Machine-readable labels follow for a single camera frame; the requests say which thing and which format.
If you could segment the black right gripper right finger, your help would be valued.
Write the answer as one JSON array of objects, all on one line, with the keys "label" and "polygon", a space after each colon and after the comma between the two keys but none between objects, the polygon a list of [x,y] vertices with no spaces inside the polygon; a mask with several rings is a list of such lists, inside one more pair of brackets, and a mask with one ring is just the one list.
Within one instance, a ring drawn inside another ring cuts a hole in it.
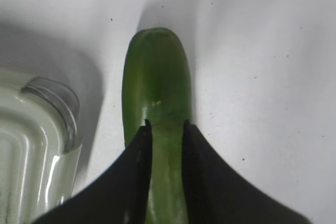
[{"label": "black right gripper right finger", "polygon": [[309,223],[233,170],[198,127],[184,122],[182,181],[190,223]]}]

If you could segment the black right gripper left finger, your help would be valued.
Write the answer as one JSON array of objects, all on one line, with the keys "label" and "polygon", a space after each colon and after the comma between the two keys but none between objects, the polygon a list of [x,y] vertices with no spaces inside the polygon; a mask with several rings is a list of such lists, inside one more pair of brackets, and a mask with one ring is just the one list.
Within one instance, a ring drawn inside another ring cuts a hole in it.
[{"label": "black right gripper left finger", "polygon": [[149,120],[116,161],[83,191],[35,223],[144,223],[152,171]]}]

